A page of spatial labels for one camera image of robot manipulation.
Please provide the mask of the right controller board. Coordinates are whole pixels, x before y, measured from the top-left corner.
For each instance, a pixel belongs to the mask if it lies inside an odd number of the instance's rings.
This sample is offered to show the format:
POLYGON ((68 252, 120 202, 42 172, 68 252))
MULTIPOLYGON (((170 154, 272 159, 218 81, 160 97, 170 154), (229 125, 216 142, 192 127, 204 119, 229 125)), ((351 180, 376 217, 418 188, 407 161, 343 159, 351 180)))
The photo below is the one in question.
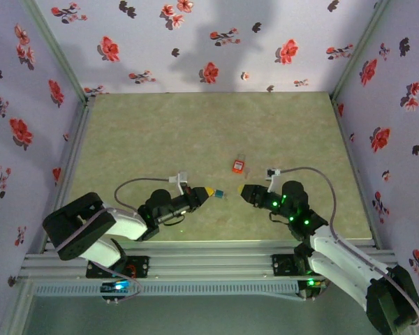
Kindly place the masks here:
POLYGON ((303 300, 311 301, 317 299, 329 286, 326 280, 316 280, 314 278, 298 281, 297 285, 297 296, 303 300))

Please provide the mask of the controller board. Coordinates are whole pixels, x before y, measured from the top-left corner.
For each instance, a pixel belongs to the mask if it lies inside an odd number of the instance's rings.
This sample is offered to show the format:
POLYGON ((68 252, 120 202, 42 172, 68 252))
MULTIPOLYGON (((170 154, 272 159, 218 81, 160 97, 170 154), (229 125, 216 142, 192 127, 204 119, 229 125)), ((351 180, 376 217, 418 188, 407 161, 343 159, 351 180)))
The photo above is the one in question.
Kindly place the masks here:
POLYGON ((106 304, 118 304, 129 294, 131 284, 126 281, 104 282, 100 286, 100 293, 106 304))
POLYGON ((329 286, 326 280, 316 280, 314 278, 298 281, 297 285, 297 296, 303 300, 311 301, 317 299, 329 286))

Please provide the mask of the left controller board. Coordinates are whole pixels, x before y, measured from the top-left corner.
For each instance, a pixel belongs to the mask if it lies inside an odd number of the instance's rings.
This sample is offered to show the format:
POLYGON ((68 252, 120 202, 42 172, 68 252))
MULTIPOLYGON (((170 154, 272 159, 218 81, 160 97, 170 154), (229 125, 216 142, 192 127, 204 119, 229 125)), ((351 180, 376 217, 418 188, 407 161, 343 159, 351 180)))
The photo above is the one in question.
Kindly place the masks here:
POLYGON ((104 282, 100 286, 100 293, 106 304, 118 304, 129 294, 131 284, 126 281, 104 282))

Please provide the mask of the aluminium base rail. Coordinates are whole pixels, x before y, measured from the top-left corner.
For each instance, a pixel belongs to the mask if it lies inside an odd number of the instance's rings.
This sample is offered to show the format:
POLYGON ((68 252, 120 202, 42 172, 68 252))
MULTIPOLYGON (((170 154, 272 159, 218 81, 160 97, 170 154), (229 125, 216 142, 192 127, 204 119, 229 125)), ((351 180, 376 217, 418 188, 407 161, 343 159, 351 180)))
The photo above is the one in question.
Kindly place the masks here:
MULTIPOLYGON (((272 256, 291 254, 295 241, 122 241, 127 255, 149 257, 151 281, 273 280, 272 256)), ((52 244, 24 257, 18 278, 78 280, 87 261, 62 261, 52 244)))

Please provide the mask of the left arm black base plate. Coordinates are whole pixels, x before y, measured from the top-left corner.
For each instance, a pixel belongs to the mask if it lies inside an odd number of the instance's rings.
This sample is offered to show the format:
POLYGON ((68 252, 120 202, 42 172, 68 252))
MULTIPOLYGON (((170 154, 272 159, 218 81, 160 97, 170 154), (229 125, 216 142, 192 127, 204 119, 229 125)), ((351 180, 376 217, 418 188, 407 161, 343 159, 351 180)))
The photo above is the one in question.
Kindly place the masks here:
POLYGON ((148 256, 128 256, 127 259, 119 261, 111 266, 110 270, 101 269, 92 262, 88 262, 85 276, 87 278, 121 278, 127 276, 130 278, 147 278, 149 271, 148 256))

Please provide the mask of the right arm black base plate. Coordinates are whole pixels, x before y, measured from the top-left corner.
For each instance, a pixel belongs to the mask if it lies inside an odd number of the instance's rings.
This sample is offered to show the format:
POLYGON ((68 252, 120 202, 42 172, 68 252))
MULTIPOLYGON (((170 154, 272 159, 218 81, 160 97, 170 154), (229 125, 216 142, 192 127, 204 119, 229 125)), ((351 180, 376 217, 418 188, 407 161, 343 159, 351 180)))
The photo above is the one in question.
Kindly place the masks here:
POLYGON ((307 257, 291 254, 271 255, 274 276, 320 276, 310 266, 307 257))

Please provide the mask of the aluminium side rail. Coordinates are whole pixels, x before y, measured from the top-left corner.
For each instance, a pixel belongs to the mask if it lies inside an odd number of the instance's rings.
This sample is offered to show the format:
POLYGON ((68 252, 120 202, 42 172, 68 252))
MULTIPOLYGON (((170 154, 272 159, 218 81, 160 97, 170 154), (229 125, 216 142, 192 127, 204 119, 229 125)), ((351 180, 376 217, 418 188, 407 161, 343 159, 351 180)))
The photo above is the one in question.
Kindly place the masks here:
POLYGON ((78 108, 69 130, 69 140, 61 156, 61 174, 54 193, 45 210, 44 218, 68 203, 71 187, 75 176, 76 166, 80 159, 82 143, 87 134, 87 127, 96 97, 86 98, 85 103, 78 108))
POLYGON ((341 117, 339 116, 339 112, 338 112, 338 105, 336 100, 331 99, 330 100, 331 104, 332 104, 332 109, 335 113, 335 118, 337 120, 337 125, 339 127, 339 131, 341 133, 341 138, 343 140, 344 146, 345 146, 345 150, 346 150, 346 154, 348 156, 348 161, 350 163, 351 166, 351 170, 353 173, 353 177, 355 180, 355 184, 357 186, 357 190, 360 196, 360 201, 362 204, 362 207, 364 209, 364 213, 367 219, 367 225, 369 227, 369 230, 372 234, 372 239, 374 240, 374 245, 375 247, 377 247, 377 249, 381 249, 383 247, 381 238, 378 235, 378 231, 376 230, 376 226, 374 225, 374 219, 372 216, 372 211, 371 208, 369 207, 369 204, 367 203, 367 198, 366 195, 364 193, 365 189, 364 189, 364 185, 362 183, 361 180, 361 176, 360 176, 360 172, 357 169, 356 166, 356 162, 355 162, 355 158, 353 156, 353 152, 350 146, 350 140, 347 138, 346 136, 346 131, 344 130, 344 127, 341 124, 341 117))

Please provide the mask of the aluminium corner post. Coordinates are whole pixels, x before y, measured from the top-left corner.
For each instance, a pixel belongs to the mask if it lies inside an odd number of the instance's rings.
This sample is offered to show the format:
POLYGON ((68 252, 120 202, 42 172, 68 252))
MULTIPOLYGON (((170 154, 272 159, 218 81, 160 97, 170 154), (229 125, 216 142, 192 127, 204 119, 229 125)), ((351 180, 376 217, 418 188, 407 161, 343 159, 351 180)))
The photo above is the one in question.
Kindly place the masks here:
POLYGON ((88 102, 88 98, 83 92, 80 86, 79 80, 77 79, 77 76, 74 73, 73 68, 69 64, 64 51, 62 50, 60 44, 55 38, 51 28, 49 27, 49 24, 47 23, 47 20, 42 14, 36 1, 35 0, 19 0, 19 1, 23 5, 27 14, 30 16, 32 22, 36 25, 39 33, 43 37, 47 46, 49 47, 52 55, 55 57, 58 64, 61 66, 62 70, 64 71, 66 77, 68 78, 69 82, 73 86, 76 96, 80 99, 83 105, 86 105, 88 102))
POLYGON ((361 35, 358 44, 355 46, 355 51, 353 52, 350 60, 348 61, 341 77, 339 78, 338 83, 336 84, 333 92, 330 94, 330 100, 335 101, 336 98, 339 96, 343 86, 345 85, 346 81, 348 80, 353 67, 358 62, 360 55, 366 48, 369 39, 372 37, 374 30, 379 25, 379 22, 386 11, 387 7, 393 2, 393 0, 378 0, 376 2, 373 15, 367 25, 366 29, 364 30, 363 34, 361 35))

